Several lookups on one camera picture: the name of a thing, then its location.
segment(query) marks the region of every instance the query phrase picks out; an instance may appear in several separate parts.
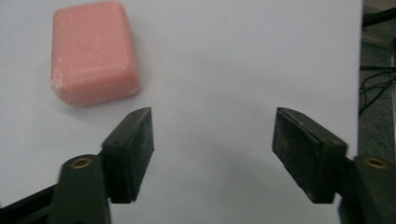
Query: pink soap bar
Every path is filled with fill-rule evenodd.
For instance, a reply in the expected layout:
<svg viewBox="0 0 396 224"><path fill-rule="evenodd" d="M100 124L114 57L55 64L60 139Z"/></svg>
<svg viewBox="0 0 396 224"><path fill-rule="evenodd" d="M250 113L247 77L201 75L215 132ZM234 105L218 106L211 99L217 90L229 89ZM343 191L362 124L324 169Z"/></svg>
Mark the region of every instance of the pink soap bar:
<svg viewBox="0 0 396 224"><path fill-rule="evenodd" d="M139 91L129 22L119 2L55 12L50 85L65 103L75 106Z"/></svg>

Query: brass screw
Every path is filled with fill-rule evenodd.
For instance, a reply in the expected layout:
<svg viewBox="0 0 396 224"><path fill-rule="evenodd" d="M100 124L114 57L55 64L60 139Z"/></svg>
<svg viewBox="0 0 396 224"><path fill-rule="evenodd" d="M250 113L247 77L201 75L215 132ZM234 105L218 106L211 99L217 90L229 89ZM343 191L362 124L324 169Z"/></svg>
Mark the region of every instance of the brass screw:
<svg viewBox="0 0 396 224"><path fill-rule="evenodd" d="M376 158L366 158L366 159L364 159L364 161L368 165L370 165L376 169L387 170L389 168L389 165L387 162L376 159Z"/></svg>
<svg viewBox="0 0 396 224"><path fill-rule="evenodd" d="M79 158L72 162L70 165L73 169L82 169L91 165L92 160L90 158Z"/></svg>

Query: rounded square block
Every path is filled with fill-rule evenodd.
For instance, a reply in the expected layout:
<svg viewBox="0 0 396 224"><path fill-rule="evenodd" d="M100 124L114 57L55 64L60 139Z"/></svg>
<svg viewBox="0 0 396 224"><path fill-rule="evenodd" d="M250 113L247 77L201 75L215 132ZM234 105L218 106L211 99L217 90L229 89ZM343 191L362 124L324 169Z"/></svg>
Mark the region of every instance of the rounded square block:
<svg viewBox="0 0 396 224"><path fill-rule="evenodd" d="M50 85L67 104L92 105L139 91L125 9L107 1L53 16Z"/></svg>

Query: white table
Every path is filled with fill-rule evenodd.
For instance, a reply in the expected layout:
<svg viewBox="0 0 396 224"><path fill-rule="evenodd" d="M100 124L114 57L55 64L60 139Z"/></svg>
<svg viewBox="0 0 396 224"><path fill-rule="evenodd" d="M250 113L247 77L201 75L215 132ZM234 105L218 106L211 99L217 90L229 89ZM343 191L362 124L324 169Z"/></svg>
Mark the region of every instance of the white table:
<svg viewBox="0 0 396 224"><path fill-rule="evenodd" d="M57 182L123 117L151 106L136 203L113 223L338 223L271 149L276 108L305 113L357 151L361 1L124 1L142 91L72 108L50 89L52 14L70 1L0 1L0 202Z"/></svg>

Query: tabletop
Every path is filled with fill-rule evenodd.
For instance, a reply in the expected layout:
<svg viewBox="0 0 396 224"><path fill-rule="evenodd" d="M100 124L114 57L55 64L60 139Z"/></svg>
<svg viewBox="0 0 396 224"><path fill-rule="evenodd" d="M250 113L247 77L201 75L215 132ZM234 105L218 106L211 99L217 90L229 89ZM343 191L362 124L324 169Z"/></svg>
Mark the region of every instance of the tabletop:
<svg viewBox="0 0 396 224"><path fill-rule="evenodd" d="M52 15L84 0L0 2L0 203L57 182L61 165L150 106L155 151L113 223L338 223L271 144L276 108L305 113L357 153L361 1L122 1L142 90L74 108L50 89Z"/></svg>

